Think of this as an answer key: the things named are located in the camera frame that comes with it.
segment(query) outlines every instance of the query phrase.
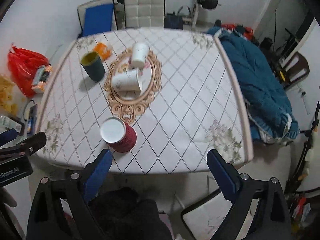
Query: white patterned tablecloth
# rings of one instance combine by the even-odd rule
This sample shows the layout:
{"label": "white patterned tablecloth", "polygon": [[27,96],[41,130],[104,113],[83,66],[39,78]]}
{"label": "white patterned tablecloth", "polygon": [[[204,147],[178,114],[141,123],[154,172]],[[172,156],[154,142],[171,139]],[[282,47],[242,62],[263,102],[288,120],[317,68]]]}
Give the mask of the white patterned tablecloth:
{"label": "white patterned tablecloth", "polygon": [[81,38],[66,52],[44,95],[37,130],[47,145],[37,155],[49,163],[82,169],[108,145],[100,125],[112,116],[105,78],[93,82],[79,63],[97,42],[113,45],[110,63],[135,42],[144,41],[162,63],[161,89],[131,126],[135,147],[113,152],[111,172],[207,171],[206,154],[216,148],[234,165],[253,157],[249,121],[234,71],[219,40],[170,29],[128,29]]}

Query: dark green cup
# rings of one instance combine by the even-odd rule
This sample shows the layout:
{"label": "dark green cup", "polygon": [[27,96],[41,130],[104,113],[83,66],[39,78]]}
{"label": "dark green cup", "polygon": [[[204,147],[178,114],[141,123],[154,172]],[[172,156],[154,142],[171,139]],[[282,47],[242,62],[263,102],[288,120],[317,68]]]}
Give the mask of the dark green cup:
{"label": "dark green cup", "polygon": [[98,82],[103,79],[105,70],[97,52],[93,51],[85,54],[80,63],[93,81]]}

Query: chair backrest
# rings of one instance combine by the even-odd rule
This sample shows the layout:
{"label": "chair backrest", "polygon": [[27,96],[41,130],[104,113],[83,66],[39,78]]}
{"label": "chair backrest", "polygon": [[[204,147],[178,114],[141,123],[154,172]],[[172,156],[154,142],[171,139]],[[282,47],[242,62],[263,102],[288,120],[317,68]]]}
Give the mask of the chair backrest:
{"label": "chair backrest", "polygon": [[111,30],[117,30],[118,29],[118,24],[116,21],[116,9],[115,9],[115,3],[114,0],[93,0],[84,4],[81,4],[77,7],[77,11],[78,11],[78,18],[79,18],[79,22],[80,22],[80,26],[81,29],[84,29],[84,18],[85,18],[85,11],[87,8],[91,8],[91,7],[95,7],[98,5],[102,5],[102,4],[108,4],[108,3],[113,3],[113,15],[112,15],[112,24],[111,24]]}
{"label": "chair backrest", "polygon": [[125,27],[164,27],[165,0],[124,0]]}
{"label": "chair backrest", "polygon": [[285,70],[288,79],[284,89],[288,89],[292,85],[302,81],[302,79],[306,78],[310,73],[308,61],[299,52],[293,54],[292,58],[283,69]]}

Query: brown plastic chair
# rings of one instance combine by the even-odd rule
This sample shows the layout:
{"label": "brown plastic chair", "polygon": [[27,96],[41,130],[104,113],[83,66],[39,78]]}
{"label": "brown plastic chair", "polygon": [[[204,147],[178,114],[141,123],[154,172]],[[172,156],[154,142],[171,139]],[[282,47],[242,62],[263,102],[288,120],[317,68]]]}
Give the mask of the brown plastic chair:
{"label": "brown plastic chair", "polygon": [[[292,66],[291,63],[295,59],[298,59],[298,61]],[[289,87],[302,81],[302,79],[306,78],[306,76],[308,76],[310,73],[308,61],[298,52],[293,54],[289,62],[283,67],[283,70],[285,71],[286,79],[284,90],[287,90]]]}

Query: red paper cup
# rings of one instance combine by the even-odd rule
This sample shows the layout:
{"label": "red paper cup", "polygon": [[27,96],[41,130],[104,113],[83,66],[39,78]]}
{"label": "red paper cup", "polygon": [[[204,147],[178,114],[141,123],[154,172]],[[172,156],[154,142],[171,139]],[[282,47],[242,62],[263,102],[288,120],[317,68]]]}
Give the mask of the red paper cup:
{"label": "red paper cup", "polygon": [[126,153],[132,150],[137,142],[136,131],[118,117],[110,117],[101,125],[102,139],[115,151]]}

